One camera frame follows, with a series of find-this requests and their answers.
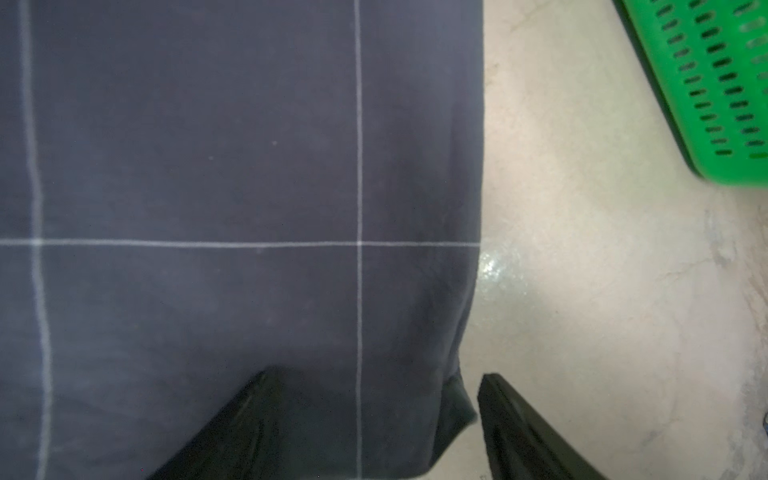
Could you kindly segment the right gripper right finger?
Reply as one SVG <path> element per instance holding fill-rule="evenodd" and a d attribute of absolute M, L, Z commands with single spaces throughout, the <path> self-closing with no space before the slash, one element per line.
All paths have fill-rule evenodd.
<path fill-rule="evenodd" d="M 482 377 L 478 404 L 494 479 L 605 480 L 500 374 Z"/>

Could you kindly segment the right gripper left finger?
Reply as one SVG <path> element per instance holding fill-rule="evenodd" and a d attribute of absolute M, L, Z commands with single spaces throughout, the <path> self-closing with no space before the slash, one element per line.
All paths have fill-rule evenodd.
<path fill-rule="evenodd" d="M 278 373 L 254 376 L 152 479 L 269 479 L 277 473 Z"/>

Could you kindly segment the dark grey checked pillowcase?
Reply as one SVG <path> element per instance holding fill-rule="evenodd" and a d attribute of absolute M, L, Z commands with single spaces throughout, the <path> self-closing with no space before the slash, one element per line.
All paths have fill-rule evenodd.
<path fill-rule="evenodd" d="M 152 479 L 278 373 L 277 473 L 475 411 L 479 1 L 5 1 L 1 475 Z"/>

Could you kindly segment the green plastic basket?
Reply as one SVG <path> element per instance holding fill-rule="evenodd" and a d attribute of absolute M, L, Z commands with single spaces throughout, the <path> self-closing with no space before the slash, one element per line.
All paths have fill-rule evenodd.
<path fill-rule="evenodd" d="M 767 185 L 767 4 L 614 4 L 689 168 L 730 186 Z"/>

